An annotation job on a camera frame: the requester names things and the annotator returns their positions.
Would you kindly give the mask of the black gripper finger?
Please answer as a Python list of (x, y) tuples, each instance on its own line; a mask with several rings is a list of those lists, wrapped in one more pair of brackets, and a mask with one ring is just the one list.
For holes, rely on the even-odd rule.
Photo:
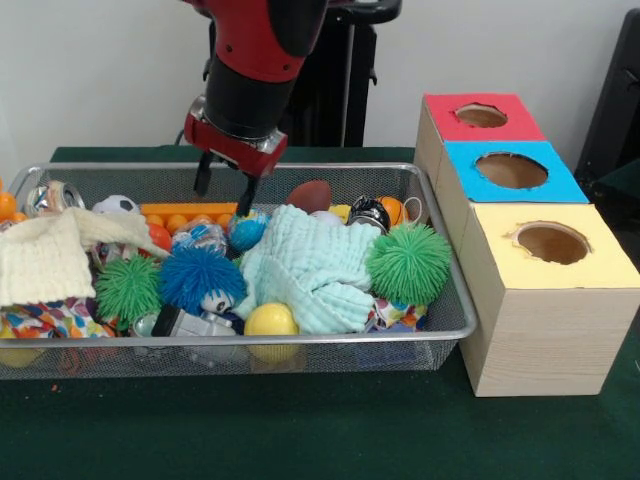
[(193, 190), (198, 197), (205, 197), (211, 180), (211, 163), (214, 155), (205, 151), (200, 156)]
[(246, 217), (249, 215), (259, 185), (258, 177), (246, 174), (246, 178), (246, 189), (237, 203), (237, 217)]

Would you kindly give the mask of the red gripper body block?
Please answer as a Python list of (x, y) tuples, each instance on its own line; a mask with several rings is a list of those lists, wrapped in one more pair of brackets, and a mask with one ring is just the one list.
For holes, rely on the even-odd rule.
[(184, 133), (191, 145), (214, 153), (243, 173), (257, 178), (273, 172), (288, 144), (288, 136), (279, 130), (262, 140), (233, 138), (192, 113), (186, 116)]

